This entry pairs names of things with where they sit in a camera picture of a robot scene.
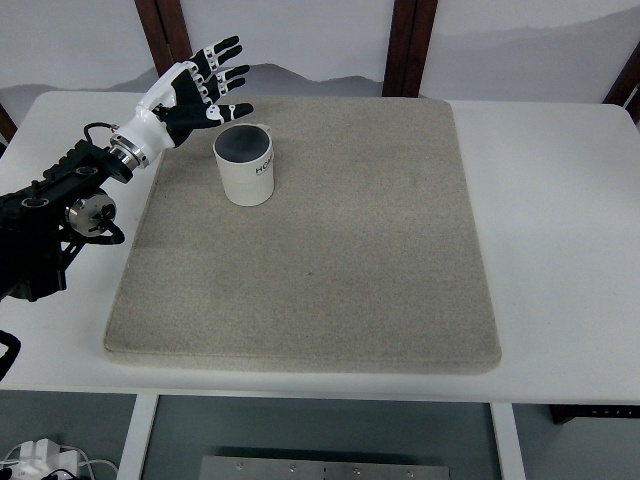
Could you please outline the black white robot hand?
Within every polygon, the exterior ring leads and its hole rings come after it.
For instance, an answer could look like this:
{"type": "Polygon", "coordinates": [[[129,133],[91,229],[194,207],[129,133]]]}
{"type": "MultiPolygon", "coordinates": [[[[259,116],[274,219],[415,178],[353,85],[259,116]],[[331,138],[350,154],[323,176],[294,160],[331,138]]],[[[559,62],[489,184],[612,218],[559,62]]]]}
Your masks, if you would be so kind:
{"type": "Polygon", "coordinates": [[[180,146],[199,129],[221,126],[254,111],[249,103],[222,104],[231,90],[245,84],[247,65],[225,69],[242,52],[232,36],[209,45],[169,68],[139,100],[134,117],[111,139],[140,164],[180,146]]]}

